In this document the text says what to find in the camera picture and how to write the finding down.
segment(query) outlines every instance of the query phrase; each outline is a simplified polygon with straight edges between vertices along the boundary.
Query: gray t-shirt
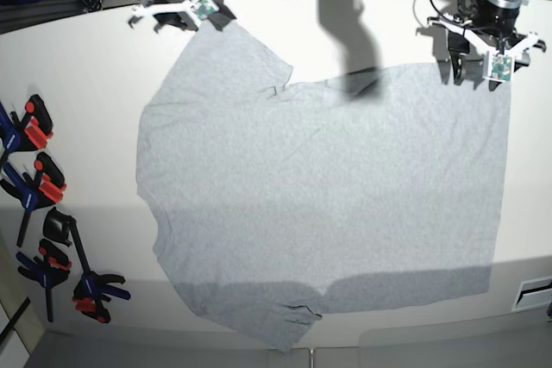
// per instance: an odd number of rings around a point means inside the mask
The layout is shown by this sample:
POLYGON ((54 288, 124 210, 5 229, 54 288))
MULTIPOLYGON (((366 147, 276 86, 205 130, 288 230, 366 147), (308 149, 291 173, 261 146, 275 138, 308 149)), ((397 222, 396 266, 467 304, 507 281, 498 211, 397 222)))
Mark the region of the gray t-shirt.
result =
POLYGON ((144 109, 138 193, 190 309, 286 350, 320 314, 487 291, 507 85, 443 85, 437 64, 291 72, 205 23, 144 109))

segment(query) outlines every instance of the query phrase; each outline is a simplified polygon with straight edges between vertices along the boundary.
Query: white table surface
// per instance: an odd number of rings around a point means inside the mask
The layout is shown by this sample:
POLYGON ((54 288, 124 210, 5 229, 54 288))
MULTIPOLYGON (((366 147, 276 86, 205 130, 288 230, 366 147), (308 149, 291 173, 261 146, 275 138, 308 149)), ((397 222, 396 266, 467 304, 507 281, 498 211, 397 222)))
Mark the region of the white table surface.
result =
MULTIPOLYGON (((427 0, 226 0, 226 4, 246 30, 294 66, 292 82, 316 81, 372 65, 435 61, 434 39, 417 34, 420 22, 434 15, 427 0)), ((64 247, 74 266, 72 279, 53 291, 52 327, 101 335, 128 336, 130 331, 139 332, 135 328, 206 334, 204 345, 222 346, 216 334, 230 338, 230 331, 192 314, 157 264, 152 251, 157 226, 136 195, 141 112, 192 33, 164 28, 156 34, 154 21, 148 19, 131 29, 128 17, 128 9, 113 9, 0 36, 3 105, 8 111, 12 106, 21 110, 32 92, 41 94, 54 123, 47 150, 66 175, 59 209, 77 218, 91 267, 124 275, 133 296, 128 303, 114 299, 107 305, 112 316, 109 326, 82 316, 70 300, 80 276, 78 258, 74 249, 64 247)), ((533 0, 522 10, 517 28, 521 33, 538 32, 552 43, 551 21, 552 3, 533 0)), ((446 58, 444 48, 439 58, 446 58)), ((369 329, 503 315, 510 311, 522 280, 552 274, 552 90, 547 79, 552 53, 533 50, 531 58, 530 68, 516 73, 513 81, 502 221, 489 292, 418 308, 325 315, 299 346, 356 346, 369 329)), ((10 161, 22 171, 24 166, 32 170, 33 159, 30 154, 16 154, 10 161)), ((28 256, 37 254, 46 212, 33 214, 22 249, 28 256)), ((23 210, 2 192, 0 213, 0 231, 15 257, 23 210)), ((23 282, 46 323, 43 291, 38 284, 23 282)))

